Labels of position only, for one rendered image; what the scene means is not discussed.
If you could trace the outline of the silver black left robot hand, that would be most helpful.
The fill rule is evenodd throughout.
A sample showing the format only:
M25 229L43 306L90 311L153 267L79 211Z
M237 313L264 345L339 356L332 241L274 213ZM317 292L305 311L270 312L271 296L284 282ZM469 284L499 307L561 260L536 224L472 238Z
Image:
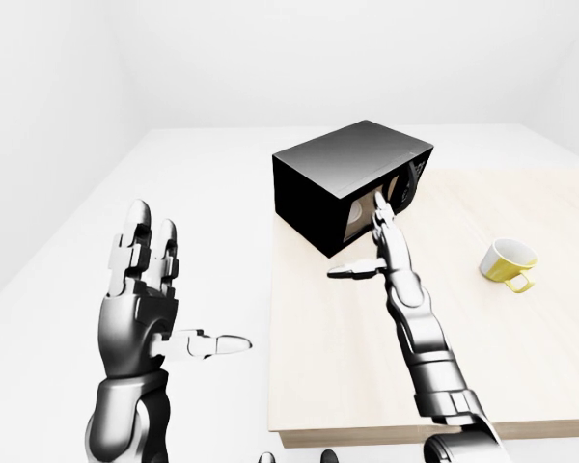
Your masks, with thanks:
M152 215L142 200L131 205L109 259L111 276L100 308L98 346L109 378L131 378L160 369L166 360L206 359L252 347L243 337L176 331L179 273L174 222L152 232Z

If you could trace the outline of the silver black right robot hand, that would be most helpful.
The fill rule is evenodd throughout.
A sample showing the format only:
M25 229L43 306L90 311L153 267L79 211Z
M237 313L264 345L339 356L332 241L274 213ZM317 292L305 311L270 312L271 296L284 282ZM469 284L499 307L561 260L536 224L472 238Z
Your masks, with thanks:
M361 259L334 267L327 272L332 279L369 279L378 273L386 275L406 305L416 306L422 298L419 278L413 272L409 250L400 228L395 224L395 213L384 196L374 194L375 211L372 215L372 240L377 247L376 259Z

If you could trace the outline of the microwave door with window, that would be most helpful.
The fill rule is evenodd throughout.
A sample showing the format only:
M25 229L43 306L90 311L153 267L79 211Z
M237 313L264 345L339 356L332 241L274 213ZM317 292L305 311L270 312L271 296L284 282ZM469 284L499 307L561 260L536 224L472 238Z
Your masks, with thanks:
M410 162L403 171L398 171L390 177L385 178L380 185L377 185L373 190L368 191L366 194L356 199L360 201L362 206L366 209L366 222L361 228L348 228L346 223L344 242L351 241L356 236L360 236L371 226L372 215L375 211L374 196L376 193L381 193L384 200L391 206L393 211L395 213L400 213L408 208L413 201L416 194L417 183L418 174L414 164Z

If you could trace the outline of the black microwave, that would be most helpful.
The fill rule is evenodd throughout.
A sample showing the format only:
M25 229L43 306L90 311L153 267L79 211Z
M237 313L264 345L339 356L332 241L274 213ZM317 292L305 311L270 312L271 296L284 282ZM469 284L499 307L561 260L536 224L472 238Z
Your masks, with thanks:
M332 257L344 242L351 203L412 162L419 179L433 145L360 121L272 155L275 211Z

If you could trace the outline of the white plate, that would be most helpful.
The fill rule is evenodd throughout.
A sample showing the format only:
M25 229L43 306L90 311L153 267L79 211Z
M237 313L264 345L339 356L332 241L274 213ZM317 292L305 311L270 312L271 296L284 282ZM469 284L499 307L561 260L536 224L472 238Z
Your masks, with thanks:
M367 212L358 200L351 204L347 219L348 228L361 228L366 222Z

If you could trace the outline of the yellow and white mug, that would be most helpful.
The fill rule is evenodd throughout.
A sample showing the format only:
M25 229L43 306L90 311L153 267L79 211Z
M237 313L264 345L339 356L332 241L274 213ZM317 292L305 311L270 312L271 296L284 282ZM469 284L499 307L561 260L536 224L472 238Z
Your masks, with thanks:
M517 239L496 238L488 247L479 265L488 280L504 283L514 293L530 289L535 280L529 271L538 263L536 251Z

